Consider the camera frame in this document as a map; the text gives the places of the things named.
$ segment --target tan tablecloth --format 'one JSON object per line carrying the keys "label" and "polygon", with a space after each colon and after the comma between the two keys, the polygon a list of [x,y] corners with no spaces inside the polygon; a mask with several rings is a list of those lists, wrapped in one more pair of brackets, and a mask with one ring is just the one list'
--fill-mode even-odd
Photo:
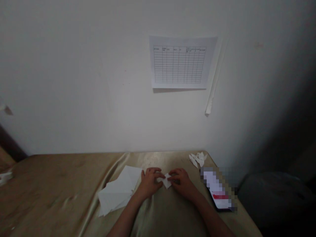
{"label": "tan tablecloth", "polygon": [[[125,165],[160,167],[165,174],[184,168],[211,203],[207,189],[185,152],[36,155],[17,163],[14,178],[0,187],[0,236],[105,236],[123,208],[98,217],[97,193]],[[206,167],[215,167],[211,157]],[[220,213],[237,236],[261,236],[243,206]],[[207,236],[195,207],[173,188],[162,187],[140,207],[131,236]]]}

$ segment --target white paper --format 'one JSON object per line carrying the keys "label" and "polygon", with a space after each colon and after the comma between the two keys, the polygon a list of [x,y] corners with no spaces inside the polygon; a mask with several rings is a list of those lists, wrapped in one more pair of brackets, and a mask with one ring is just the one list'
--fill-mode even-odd
{"label": "white paper", "polygon": [[217,41],[150,36],[152,87],[206,89]]}
{"label": "white paper", "polygon": [[191,155],[189,155],[189,159],[190,159],[190,161],[192,162],[192,164],[193,164],[196,168],[198,168],[197,162],[195,161],[195,159],[194,159]]}
{"label": "white paper", "polygon": [[204,166],[204,161],[206,160],[206,156],[203,154],[203,152],[198,153],[197,155],[191,154],[189,155],[189,159],[191,160],[192,164],[198,168],[198,164],[200,167]]}
{"label": "white paper", "polygon": [[166,178],[164,178],[164,179],[163,178],[158,178],[157,182],[162,181],[164,183],[165,188],[168,189],[171,186],[171,182],[168,181],[168,178],[171,177],[171,176],[168,173],[166,173],[165,177]]}
{"label": "white paper", "polygon": [[107,215],[127,205],[141,171],[141,168],[125,166],[116,180],[106,184],[106,187],[98,193],[101,205],[99,216]]}

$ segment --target table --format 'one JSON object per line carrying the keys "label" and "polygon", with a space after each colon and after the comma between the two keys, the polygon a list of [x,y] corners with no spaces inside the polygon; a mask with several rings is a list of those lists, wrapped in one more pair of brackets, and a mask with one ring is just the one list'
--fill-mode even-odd
{"label": "table", "polygon": [[156,83],[201,83],[206,47],[154,45]]}

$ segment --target stack of white paper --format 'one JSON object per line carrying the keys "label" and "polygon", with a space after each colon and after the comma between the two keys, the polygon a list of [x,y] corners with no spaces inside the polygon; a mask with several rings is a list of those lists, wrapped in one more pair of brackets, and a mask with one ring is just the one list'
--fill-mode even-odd
{"label": "stack of white paper", "polygon": [[116,180],[106,184],[98,193],[101,205],[99,217],[127,205],[141,172],[141,168],[125,166]]}

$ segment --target right hand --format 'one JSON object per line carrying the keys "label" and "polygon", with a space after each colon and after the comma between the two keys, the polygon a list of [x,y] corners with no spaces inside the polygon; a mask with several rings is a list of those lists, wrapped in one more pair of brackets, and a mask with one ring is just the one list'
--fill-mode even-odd
{"label": "right hand", "polygon": [[177,168],[169,172],[169,175],[173,174],[175,175],[169,177],[168,180],[171,181],[174,189],[187,200],[193,202],[200,192],[190,180],[188,173],[183,168]]}

